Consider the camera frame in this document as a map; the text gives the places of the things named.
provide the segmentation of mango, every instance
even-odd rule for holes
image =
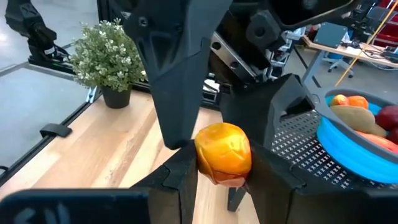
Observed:
[[[347,124],[355,131],[370,133],[374,128],[374,116],[365,108],[358,106],[339,105],[331,106],[330,109],[340,120],[342,120],[342,122]]]
[[[212,124],[195,136],[198,170],[214,184],[241,187],[251,170],[251,150],[244,131],[229,123]]]
[[[382,127],[380,127],[377,124],[374,124],[372,130],[369,130],[369,132],[367,132],[367,133],[374,134],[374,135],[377,135],[377,136],[380,136],[383,138],[385,138],[387,136],[387,131],[384,130]]]

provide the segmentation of screw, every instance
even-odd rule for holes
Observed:
[[[142,27],[147,27],[148,26],[148,19],[145,17],[140,17],[138,18],[138,23]]]
[[[177,32],[181,32],[181,31],[182,31],[182,27],[181,27],[180,24],[174,24],[174,29],[175,29],[175,31],[177,31]]]
[[[237,69],[239,67],[239,63],[238,62],[231,62],[229,65],[230,69]]]

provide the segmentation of black plant pot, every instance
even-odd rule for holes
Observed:
[[[104,96],[106,106],[113,109],[120,109],[126,107],[130,103],[130,88],[119,92],[112,90],[110,87],[102,86],[102,94]]]

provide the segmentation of green plant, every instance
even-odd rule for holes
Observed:
[[[94,27],[82,24],[82,34],[76,53],[70,56],[76,82],[123,91],[146,79],[136,46],[124,33],[120,20],[101,21]]]

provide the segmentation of orange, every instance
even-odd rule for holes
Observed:
[[[348,105],[348,99],[345,95],[336,95],[331,101],[330,106]]]
[[[347,97],[350,106],[359,106],[369,109],[369,103],[363,96],[349,96]]]
[[[198,169],[214,184],[241,187],[251,170],[249,139],[229,123],[212,124],[195,136]]]

